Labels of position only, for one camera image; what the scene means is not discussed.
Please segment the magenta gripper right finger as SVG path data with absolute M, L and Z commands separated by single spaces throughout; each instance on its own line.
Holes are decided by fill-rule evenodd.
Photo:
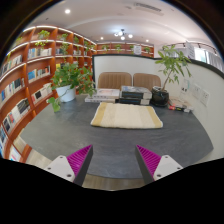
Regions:
M 140 145 L 136 146 L 135 155 L 145 184 L 182 169 L 182 166 L 169 155 L 159 156 Z

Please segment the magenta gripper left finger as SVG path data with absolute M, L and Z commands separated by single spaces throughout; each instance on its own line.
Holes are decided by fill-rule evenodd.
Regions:
M 45 170 L 81 186 L 93 156 L 93 146 L 88 145 L 69 156 L 59 155 Z

